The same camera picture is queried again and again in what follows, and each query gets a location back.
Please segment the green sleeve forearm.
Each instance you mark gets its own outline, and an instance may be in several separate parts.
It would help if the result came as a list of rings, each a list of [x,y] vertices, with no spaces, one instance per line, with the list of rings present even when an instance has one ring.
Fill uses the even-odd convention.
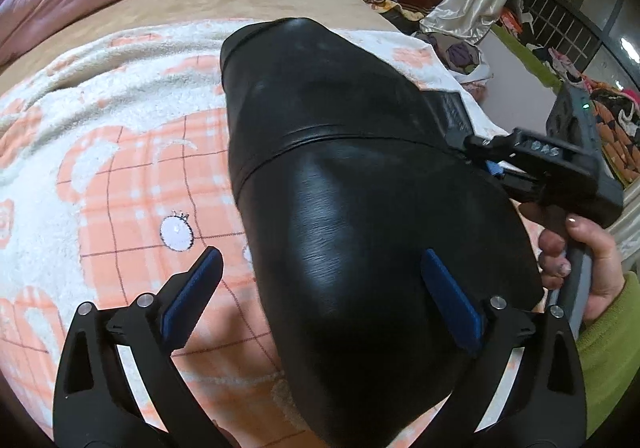
[[[587,403],[587,436],[623,399],[639,370],[639,280],[627,272],[623,291],[576,342]]]

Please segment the person's right hand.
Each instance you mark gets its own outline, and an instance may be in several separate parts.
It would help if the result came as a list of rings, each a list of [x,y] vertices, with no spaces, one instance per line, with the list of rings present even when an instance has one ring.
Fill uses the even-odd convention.
[[[582,315],[582,322],[589,327],[604,314],[625,286],[620,252],[614,238],[592,220],[565,213],[556,206],[542,208],[533,202],[521,203],[518,212],[526,220],[544,227],[538,238],[538,265],[542,285],[547,290],[560,290],[570,276],[572,263],[565,253],[570,240],[591,250],[591,286]]]

